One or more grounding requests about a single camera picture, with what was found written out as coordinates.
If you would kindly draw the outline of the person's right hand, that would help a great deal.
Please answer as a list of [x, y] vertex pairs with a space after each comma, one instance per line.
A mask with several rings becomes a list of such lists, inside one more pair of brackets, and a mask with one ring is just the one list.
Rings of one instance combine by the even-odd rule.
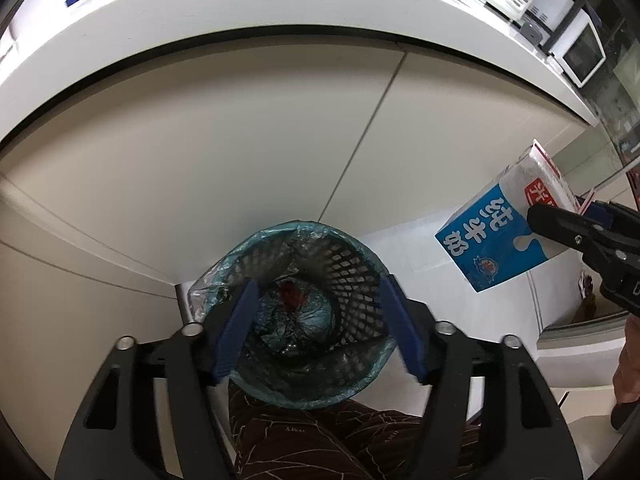
[[616, 404], [611, 414], [611, 425], [622, 430], [639, 406], [640, 392], [640, 330], [638, 316], [629, 315], [625, 324], [625, 344], [620, 352], [618, 367], [613, 376]]

